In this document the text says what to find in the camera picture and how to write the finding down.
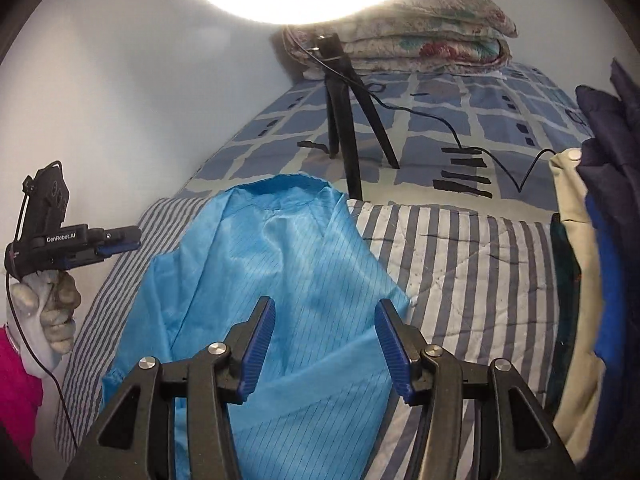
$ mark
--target tripod leg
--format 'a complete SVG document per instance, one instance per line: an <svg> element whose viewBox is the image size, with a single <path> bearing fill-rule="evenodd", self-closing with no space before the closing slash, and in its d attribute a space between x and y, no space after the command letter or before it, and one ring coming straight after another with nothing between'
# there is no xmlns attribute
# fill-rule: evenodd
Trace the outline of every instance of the tripod leg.
<svg viewBox="0 0 640 480"><path fill-rule="evenodd" d="M361 86L364 86L362 79L356 74L355 70L350 70L350 74L348 75L349 79L355 81ZM388 160L389 165L396 170L400 169L400 164L398 163L398 159L396 158L396 154L394 153L394 149L391 146L391 142L389 141L389 137L386 134L385 127L380 120L380 116L378 115L378 111L376 110L376 106L373 104L371 96L369 93L362 88L353 85L351 88L353 94L356 96L356 99L360 103L360 107L364 112L365 117L369 121L373 132L376 134L376 138L380 143L380 147L382 151L385 153L386 160Z"/></svg>
<svg viewBox="0 0 640 480"><path fill-rule="evenodd" d="M335 158L338 154L338 128L335 124L334 106L331 102L331 94L327 85L327 78L324 78L324 93L326 94L326 114L329 124L329 158Z"/></svg>
<svg viewBox="0 0 640 480"><path fill-rule="evenodd" d="M349 87L342 79L331 75L326 79L326 87L330 96L327 102L332 104L336 130L340 140L340 147L342 148L349 198L362 200L360 164L358 162L358 147L356 145L356 132L353 127Z"/></svg>

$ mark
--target white wall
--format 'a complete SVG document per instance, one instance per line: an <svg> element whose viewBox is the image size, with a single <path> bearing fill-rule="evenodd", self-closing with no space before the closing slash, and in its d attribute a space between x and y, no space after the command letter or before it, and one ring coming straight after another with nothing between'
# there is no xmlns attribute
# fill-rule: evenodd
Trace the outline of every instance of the white wall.
<svg viewBox="0 0 640 480"><path fill-rule="evenodd" d="M515 61L531 64L575 99L581 84L613 91L614 57L640 81L640 54L603 0L494 0L516 23Z"/></svg>
<svg viewBox="0 0 640 480"><path fill-rule="evenodd" d="M292 85L278 28L203 0L44 0L0 65L0 246L13 237L27 174L60 159L68 223L131 224ZM77 269L82 321L112 261ZM4 292L0 293L4 323ZM56 370L62 381L64 365ZM44 381L34 468L62 476Z"/></svg>

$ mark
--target person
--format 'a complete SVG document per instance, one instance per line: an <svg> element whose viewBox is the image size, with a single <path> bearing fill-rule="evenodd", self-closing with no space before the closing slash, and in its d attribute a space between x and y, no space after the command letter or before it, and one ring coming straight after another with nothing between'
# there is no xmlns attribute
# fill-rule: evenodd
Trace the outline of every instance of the person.
<svg viewBox="0 0 640 480"><path fill-rule="evenodd" d="M73 348L73 316L82 300L76 282L68 272L45 270L10 285L10 294L28 345L52 372ZM6 310L7 323L0 328L0 433L30 465L42 378L47 374L26 347L8 301ZM0 446L0 454L13 451L7 447Z"/></svg>

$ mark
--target finger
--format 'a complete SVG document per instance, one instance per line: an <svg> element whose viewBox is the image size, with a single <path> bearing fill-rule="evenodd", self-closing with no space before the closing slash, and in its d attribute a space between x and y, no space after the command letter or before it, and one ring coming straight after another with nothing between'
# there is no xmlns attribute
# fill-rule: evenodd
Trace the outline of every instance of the finger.
<svg viewBox="0 0 640 480"><path fill-rule="evenodd" d="M76 280L68 272L61 272L58 281L56 297L58 303L71 310L78 308L82 297L76 288Z"/></svg>
<svg viewBox="0 0 640 480"><path fill-rule="evenodd" d="M15 309L30 316L38 310L40 305L38 295L31 290L31 287L23 283L15 283L10 288L11 300Z"/></svg>
<svg viewBox="0 0 640 480"><path fill-rule="evenodd" d="M60 308L59 310L43 310L40 314L40 324L43 328L47 326L62 325L69 321L74 315L73 310Z"/></svg>
<svg viewBox="0 0 640 480"><path fill-rule="evenodd" d="M74 347L74 340L66 339L64 341L56 341L56 342L50 343L49 346L51 346L51 349L54 352L61 355L65 355L71 352L72 348Z"/></svg>
<svg viewBox="0 0 640 480"><path fill-rule="evenodd" d="M44 328L44 337L50 343L64 341L65 339L72 338L76 331L76 322L71 319L62 325L47 326Z"/></svg>

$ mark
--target bed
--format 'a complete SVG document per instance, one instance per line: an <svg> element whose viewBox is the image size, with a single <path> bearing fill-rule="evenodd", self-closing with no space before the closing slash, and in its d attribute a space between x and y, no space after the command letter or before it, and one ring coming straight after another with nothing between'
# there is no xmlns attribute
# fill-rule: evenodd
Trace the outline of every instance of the bed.
<svg viewBox="0 0 640 480"><path fill-rule="evenodd" d="M375 74L365 83L387 103L446 118L465 146L491 150L517 180L542 148L556 152L590 136L578 108L539 70L512 64L483 76ZM545 399L558 302L550 249L556 210L546 162L523 193L488 157L460 153L439 123L379 109L400 158L384 161L353 104L364 197L349 201L356 227L373 255L411 299L408 321L458 358L513 361L538 399ZM123 255L95 298L78 335L63 392L76 434L97 416L100 379L108 371L127 313L153 256L174 249L208 198L231 186L279 173L305 172L346 189L342 161L298 142L327 142L324 89L295 85L215 153L172 198L140 220L143 247ZM464 407L459 478L472 452L473 410ZM364 476L402 478L419 411L391 393ZM73 455L62 413L56 445Z"/></svg>

